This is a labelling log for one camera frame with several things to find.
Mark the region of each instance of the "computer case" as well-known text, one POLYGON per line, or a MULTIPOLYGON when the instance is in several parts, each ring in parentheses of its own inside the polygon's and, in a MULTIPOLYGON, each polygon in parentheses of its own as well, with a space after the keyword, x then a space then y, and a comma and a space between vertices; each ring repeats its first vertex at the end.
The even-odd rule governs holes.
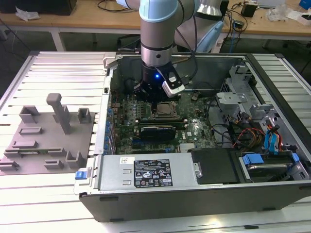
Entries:
POLYGON ((69 16, 77 0, 0 0, 2 13, 15 13, 15 6, 23 11, 69 16))

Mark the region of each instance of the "gray plastic peg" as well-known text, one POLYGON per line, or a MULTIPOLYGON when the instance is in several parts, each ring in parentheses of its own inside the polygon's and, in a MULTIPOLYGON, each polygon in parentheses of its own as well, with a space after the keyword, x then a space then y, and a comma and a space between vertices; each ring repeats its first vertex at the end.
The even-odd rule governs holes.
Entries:
POLYGON ((47 104, 52 106, 55 115, 65 134, 70 134, 70 124, 68 115, 64 112, 64 108, 60 103, 62 96, 59 93, 50 93, 47 97, 47 104))

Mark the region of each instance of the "wooden table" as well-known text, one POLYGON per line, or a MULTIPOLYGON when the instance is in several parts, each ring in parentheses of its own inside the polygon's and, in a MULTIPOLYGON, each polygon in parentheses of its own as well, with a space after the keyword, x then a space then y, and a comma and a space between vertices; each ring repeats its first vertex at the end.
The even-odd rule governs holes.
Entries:
MULTIPOLYGON (((241 0, 231 0, 230 6, 241 0)), ((294 10, 299 9, 300 0, 287 0, 287 4, 294 10)), ((0 14, 0 18, 17 31, 43 31, 52 34, 56 49, 65 51, 65 46, 60 37, 60 32, 79 33, 124 33, 140 34, 140 17, 137 12, 111 13, 97 7, 99 0, 77 0, 77 5, 70 16, 56 16, 40 14, 41 19, 23 21, 14 14, 0 14)), ((109 2, 110 9, 120 9, 116 2, 109 2)), ((267 10, 258 9, 254 17, 248 18, 248 28, 241 34, 242 38, 260 39, 284 39, 284 40, 309 40, 311 27, 303 26, 300 23, 288 19, 286 22, 269 22, 266 18, 267 10)), ((222 37, 228 32, 228 20, 225 20, 222 37)))

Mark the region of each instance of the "blue latch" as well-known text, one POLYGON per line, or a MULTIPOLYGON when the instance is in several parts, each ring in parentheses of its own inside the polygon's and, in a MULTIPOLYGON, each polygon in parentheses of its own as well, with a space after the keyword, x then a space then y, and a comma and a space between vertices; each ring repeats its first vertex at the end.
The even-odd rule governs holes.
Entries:
POLYGON ((242 157, 245 165, 249 164, 263 164, 264 161, 260 154, 246 154, 242 157))
POLYGON ((76 180, 86 180, 87 171, 76 171, 75 177, 76 180))
POLYGON ((292 154, 293 160, 295 161, 295 163, 298 163, 300 161, 299 156, 296 153, 292 154))

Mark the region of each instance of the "blue cable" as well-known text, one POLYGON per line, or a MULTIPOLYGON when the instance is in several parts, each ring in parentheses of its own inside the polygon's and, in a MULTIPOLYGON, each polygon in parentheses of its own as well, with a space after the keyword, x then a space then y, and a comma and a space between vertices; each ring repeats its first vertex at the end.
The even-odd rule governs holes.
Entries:
POLYGON ((232 35, 232 38, 231 38, 231 46, 230 46, 230 50, 229 50, 229 53, 232 53, 233 52, 233 42, 234 42, 234 35, 235 35, 235 30, 233 28, 233 35, 232 35))

